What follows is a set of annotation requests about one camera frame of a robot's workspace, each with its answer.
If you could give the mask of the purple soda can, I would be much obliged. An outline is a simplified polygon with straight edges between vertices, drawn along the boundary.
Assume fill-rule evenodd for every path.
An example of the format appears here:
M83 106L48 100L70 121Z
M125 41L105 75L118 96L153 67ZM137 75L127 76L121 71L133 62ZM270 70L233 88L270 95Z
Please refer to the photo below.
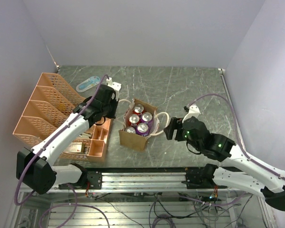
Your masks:
M145 123L139 123L136 126L136 134L143 136L143 137L146 137L149 135L149 130L150 130L149 126Z
M126 127L124 129L124 131L127 132L127 133L134 133L134 134L136 134L136 129L134 127L132 127L132 126Z
M149 112L145 112L141 115L141 122L147 125L151 125L153 123L153 115Z

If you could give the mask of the printed canvas burlap bag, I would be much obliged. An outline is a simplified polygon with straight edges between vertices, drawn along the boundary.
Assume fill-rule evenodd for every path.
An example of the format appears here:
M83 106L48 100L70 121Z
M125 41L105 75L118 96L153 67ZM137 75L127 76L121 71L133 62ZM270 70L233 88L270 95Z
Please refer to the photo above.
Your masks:
M119 102L129 103L129 108L123 116L123 128L119 130L119 141L122 146L132 150L143 151L148 139L163 134L160 129L160 116L166 117L165 127L171 120L167 112L159 113L155 106L137 98L132 101L122 99Z

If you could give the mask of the red cola can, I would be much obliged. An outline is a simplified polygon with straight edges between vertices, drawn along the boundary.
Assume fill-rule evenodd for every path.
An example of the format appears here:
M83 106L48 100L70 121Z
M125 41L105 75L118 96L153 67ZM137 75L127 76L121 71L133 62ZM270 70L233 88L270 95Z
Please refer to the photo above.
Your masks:
M131 114L128 118L129 126L136 127L140 122L140 117L137 114Z
M135 104L133 107L133 114L137 114L138 116L141 116L143 113L145 113L145 108L142 104Z

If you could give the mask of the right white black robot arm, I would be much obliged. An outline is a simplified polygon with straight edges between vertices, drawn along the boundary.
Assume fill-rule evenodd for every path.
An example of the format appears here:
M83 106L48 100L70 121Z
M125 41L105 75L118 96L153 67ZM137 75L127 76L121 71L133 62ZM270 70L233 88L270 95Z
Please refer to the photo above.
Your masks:
M200 176L205 188L227 186L249 192L279 211L285 211L285 171L244 152L230 138L210 133L196 117L172 118L164 128L167 140L185 141L219 165L207 164Z

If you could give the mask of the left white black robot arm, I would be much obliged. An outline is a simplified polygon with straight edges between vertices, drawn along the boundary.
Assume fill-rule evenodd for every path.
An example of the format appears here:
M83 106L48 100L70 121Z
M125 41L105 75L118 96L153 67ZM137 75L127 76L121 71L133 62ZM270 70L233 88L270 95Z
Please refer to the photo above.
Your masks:
M93 96L74 108L67 120L48 138L31 149L17 154L16 177L38 194L47 193L54 185L71 183L81 189L87 184L87 170L78 164L55 166L61 153L79 135L102 119L115 118L121 84L99 85Z

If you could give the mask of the blue white oval package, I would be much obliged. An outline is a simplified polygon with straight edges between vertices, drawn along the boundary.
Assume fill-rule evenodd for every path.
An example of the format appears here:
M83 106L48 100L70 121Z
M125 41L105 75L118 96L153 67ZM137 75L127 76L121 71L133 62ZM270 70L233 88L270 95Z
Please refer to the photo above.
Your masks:
M91 76L82 83L76 86L76 91L79 93L83 93L94 86L97 86L100 83L100 77L98 76Z

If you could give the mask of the orange plastic desk organizer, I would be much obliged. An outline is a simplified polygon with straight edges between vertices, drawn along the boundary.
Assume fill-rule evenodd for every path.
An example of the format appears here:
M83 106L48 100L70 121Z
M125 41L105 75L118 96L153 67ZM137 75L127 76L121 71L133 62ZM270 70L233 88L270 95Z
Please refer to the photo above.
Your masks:
M33 147L50 136L84 101L66 80L55 73L42 73L29 101L13 131L13 135ZM111 119L102 119L85 132L85 137L77 137L84 152L60 155L61 159L80 162L104 162L108 145Z

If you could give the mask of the red white printed box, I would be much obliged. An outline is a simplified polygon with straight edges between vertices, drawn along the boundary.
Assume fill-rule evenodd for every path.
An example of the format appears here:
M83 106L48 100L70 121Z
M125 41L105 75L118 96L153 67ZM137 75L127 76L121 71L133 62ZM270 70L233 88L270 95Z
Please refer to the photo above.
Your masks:
M84 152L84 143L83 142L72 142L64 150L66 153L83 153Z

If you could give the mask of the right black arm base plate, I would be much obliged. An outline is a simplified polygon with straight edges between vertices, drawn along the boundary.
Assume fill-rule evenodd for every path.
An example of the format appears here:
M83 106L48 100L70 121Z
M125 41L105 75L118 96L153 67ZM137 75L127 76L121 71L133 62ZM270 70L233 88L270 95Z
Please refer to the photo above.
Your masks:
M186 185L187 189L213 189L216 186L214 182L214 172L219 167L214 164L207 164L205 167L186 167L185 180L181 183Z

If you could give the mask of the aluminium mounting rail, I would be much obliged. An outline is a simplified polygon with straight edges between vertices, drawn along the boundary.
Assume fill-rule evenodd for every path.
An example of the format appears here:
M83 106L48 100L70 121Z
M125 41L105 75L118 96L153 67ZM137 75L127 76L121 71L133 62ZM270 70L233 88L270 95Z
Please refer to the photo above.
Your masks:
M102 187L97 192L130 192L130 191L186 191L184 172L147 172L147 173L101 173ZM214 173L214 182L220 189L232 188L261 194L264 184L242 172L230 172L217 169Z

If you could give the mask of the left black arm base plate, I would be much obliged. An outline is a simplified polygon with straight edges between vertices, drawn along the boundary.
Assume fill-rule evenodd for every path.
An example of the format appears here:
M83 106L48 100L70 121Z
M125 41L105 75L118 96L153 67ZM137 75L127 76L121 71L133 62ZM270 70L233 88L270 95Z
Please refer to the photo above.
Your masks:
M77 181L69 181L63 184L59 184L58 188L69 189L67 184L70 184L76 190L100 190L102 187L102 174L98 171L89 171L87 169L81 169L80 177Z

